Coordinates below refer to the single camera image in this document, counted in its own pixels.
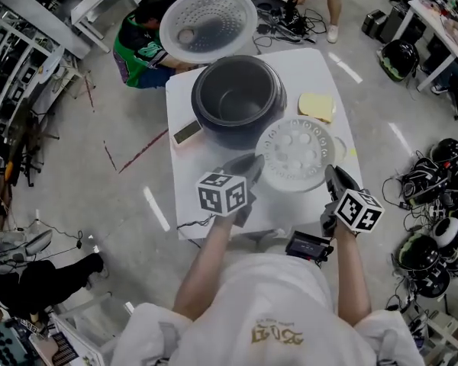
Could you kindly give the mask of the yellow sponge cloth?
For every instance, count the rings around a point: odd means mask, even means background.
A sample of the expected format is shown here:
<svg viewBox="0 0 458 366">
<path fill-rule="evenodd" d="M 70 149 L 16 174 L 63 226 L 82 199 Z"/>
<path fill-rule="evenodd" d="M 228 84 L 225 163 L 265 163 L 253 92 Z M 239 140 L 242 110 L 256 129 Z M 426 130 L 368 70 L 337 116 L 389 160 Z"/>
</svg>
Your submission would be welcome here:
<svg viewBox="0 0 458 366">
<path fill-rule="evenodd" d="M 315 93 L 303 93 L 298 99 L 298 114 L 323 123 L 330 124 L 336 112 L 334 99 L 330 95 L 318 95 Z"/>
</svg>

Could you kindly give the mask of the black green dome backpack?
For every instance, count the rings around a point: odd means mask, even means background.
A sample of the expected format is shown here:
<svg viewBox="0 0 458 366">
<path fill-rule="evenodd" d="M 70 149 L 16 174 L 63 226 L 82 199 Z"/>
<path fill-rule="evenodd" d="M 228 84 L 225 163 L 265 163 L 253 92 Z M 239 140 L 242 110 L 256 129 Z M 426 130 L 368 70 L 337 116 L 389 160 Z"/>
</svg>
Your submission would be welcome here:
<svg viewBox="0 0 458 366">
<path fill-rule="evenodd" d="M 379 51 L 379 64 L 394 82 L 415 77 L 419 64 L 416 46 L 406 40 L 392 40 Z"/>
</svg>

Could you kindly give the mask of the small black hard case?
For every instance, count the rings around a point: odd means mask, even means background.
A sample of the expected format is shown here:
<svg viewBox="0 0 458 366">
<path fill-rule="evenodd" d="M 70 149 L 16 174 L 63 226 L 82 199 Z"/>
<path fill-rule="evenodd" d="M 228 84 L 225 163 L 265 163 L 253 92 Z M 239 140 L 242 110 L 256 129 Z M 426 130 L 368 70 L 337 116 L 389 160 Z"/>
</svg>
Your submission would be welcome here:
<svg viewBox="0 0 458 366">
<path fill-rule="evenodd" d="M 376 9 L 365 16 L 361 31 L 372 39 L 376 39 L 379 30 L 382 28 L 386 20 L 386 14 Z"/>
</svg>

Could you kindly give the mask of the white perforated steamer plate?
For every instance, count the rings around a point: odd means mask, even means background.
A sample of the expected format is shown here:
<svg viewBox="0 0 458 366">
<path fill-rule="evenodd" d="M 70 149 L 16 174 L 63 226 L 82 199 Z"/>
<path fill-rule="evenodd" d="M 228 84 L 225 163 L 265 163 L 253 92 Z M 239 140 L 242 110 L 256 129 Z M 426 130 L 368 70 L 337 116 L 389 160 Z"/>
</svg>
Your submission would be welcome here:
<svg viewBox="0 0 458 366">
<path fill-rule="evenodd" d="M 277 191 L 305 193 L 325 182 L 340 148 L 326 125 L 306 116 L 283 117 L 260 136 L 256 156 L 264 158 L 263 179 Z"/>
</svg>

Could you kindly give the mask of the black battery box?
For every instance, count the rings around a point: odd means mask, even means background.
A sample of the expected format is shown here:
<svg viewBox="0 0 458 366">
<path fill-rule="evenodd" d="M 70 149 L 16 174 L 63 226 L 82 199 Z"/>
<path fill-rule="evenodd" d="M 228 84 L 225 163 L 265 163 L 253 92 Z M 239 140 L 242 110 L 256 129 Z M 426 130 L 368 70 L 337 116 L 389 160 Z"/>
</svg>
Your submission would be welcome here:
<svg viewBox="0 0 458 366">
<path fill-rule="evenodd" d="M 328 239 L 295 231 L 285 248 L 286 255 L 313 261 L 316 264 L 326 262 L 334 247 Z"/>
</svg>

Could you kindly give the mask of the dark metal pot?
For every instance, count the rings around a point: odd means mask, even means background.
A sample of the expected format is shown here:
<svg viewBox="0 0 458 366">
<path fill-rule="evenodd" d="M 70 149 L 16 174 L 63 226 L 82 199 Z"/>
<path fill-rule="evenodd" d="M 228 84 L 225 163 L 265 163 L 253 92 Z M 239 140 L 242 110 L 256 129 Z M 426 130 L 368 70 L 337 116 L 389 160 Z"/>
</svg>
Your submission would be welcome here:
<svg viewBox="0 0 458 366">
<path fill-rule="evenodd" d="M 281 79 L 254 56 L 231 56 L 202 70 L 192 87 L 192 109 L 205 124 L 243 126 L 283 108 Z"/>
</svg>

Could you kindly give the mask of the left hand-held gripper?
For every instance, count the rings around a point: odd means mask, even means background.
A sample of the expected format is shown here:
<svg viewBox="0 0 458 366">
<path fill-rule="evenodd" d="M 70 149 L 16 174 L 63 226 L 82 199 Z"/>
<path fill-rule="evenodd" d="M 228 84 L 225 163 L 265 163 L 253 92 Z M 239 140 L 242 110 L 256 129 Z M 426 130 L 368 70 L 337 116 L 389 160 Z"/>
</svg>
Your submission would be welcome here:
<svg viewBox="0 0 458 366">
<path fill-rule="evenodd" d="M 200 208 L 219 217 L 236 214 L 234 225 L 244 228 L 256 201 L 244 176 L 251 176 L 254 186 L 264 165 L 264 155 L 250 152 L 226 162 L 222 166 L 225 174 L 206 172 L 196 184 Z"/>
</svg>

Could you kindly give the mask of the white storage rack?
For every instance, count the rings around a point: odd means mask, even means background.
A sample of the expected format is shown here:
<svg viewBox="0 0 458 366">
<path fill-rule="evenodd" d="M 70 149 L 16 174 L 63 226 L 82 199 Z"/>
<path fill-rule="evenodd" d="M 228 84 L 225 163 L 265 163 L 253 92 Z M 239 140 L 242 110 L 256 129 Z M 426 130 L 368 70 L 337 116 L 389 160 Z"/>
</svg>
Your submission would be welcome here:
<svg viewBox="0 0 458 366">
<path fill-rule="evenodd" d="M 458 320 L 415 306 L 405 321 L 426 366 L 458 366 Z"/>
</svg>

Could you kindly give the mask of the white desk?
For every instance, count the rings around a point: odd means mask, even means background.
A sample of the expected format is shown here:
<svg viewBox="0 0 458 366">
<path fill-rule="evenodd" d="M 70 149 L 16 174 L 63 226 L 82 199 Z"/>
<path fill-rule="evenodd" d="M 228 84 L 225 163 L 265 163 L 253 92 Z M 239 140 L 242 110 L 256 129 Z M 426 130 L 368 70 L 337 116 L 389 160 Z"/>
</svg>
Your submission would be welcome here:
<svg viewBox="0 0 458 366">
<path fill-rule="evenodd" d="M 441 40 L 443 45 L 449 50 L 450 55 L 434 70 L 431 74 L 418 84 L 417 90 L 421 92 L 429 86 L 436 77 L 439 76 L 455 59 L 458 59 L 458 45 L 452 36 L 447 33 L 446 22 L 442 19 L 439 13 L 435 13 L 432 9 L 427 8 L 419 0 L 411 0 L 409 3 L 408 15 L 411 17 L 416 14 L 428 27 L 432 29 L 434 34 Z"/>
</svg>

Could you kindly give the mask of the pile of black helmets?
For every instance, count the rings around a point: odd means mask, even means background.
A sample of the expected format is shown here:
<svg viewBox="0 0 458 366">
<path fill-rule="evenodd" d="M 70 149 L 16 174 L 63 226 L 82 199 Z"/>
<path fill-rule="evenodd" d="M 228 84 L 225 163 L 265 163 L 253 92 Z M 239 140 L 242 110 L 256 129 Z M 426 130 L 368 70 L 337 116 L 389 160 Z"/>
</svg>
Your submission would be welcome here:
<svg viewBox="0 0 458 366">
<path fill-rule="evenodd" d="M 399 183 L 394 207 L 406 210 L 405 240 L 392 255 L 405 291 L 401 307 L 418 297 L 437 299 L 458 278 L 458 140 L 445 138 L 429 153 L 417 152 Z"/>
</svg>

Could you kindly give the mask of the small white bowl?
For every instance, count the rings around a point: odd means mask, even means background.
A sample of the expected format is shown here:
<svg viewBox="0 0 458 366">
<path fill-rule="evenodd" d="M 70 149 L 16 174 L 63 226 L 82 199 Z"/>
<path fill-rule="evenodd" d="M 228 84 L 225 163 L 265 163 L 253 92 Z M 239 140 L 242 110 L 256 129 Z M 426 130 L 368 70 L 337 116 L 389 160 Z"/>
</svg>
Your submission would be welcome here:
<svg viewBox="0 0 458 366">
<path fill-rule="evenodd" d="M 347 156 L 346 143 L 338 136 L 334 138 L 335 165 L 341 164 Z"/>
</svg>

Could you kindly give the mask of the person's right forearm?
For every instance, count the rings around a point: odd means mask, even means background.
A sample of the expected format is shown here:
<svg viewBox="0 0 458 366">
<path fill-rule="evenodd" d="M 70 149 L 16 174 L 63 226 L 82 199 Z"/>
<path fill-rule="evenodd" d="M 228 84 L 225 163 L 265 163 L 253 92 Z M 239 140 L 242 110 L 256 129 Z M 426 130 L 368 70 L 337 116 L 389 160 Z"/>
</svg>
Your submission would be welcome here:
<svg viewBox="0 0 458 366">
<path fill-rule="evenodd" d="M 338 316 L 355 326 L 372 312 L 372 304 L 356 237 L 339 220 L 334 230 L 337 242 Z"/>
</svg>

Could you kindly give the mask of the grey long desk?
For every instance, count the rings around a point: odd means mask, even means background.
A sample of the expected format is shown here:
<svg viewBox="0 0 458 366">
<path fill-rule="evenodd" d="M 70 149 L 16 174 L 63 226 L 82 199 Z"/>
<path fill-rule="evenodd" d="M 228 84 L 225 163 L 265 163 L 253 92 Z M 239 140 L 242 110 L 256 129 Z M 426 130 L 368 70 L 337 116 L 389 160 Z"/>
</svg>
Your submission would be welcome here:
<svg viewBox="0 0 458 366">
<path fill-rule="evenodd" d="M 84 59 L 91 47 L 66 26 L 57 16 L 35 0 L 0 0 L 42 33 L 65 47 L 78 59 Z"/>
</svg>

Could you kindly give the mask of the white shelf with black cases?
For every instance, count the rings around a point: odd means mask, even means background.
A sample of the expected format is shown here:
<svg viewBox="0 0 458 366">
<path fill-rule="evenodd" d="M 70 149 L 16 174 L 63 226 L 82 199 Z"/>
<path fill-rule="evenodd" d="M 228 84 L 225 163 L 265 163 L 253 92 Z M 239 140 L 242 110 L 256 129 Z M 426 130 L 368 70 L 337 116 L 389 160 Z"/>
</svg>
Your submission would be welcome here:
<svg viewBox="0 0 458 366">
<path fill-rule="evenodd" d="M 10 127 L 40 66 L 58 44 L 0 2 L 0 133 Z"/>
</svg>

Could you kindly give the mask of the white device with dark screen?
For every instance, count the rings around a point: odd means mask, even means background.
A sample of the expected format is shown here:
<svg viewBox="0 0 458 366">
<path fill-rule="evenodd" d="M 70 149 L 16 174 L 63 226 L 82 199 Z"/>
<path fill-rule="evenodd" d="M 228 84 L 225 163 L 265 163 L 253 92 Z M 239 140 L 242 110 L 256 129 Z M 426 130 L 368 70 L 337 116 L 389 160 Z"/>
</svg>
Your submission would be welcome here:
<svg viewBox="0 0 458 366">
<path fill-rule="evenodd" d="M 193 120 L 186 124 L 172 135 L 172 142 L 174 146 L 182 146 L 187 144 L 192 138 L 200 134 L 202 127 L 197 120 Z"/>
</svg>

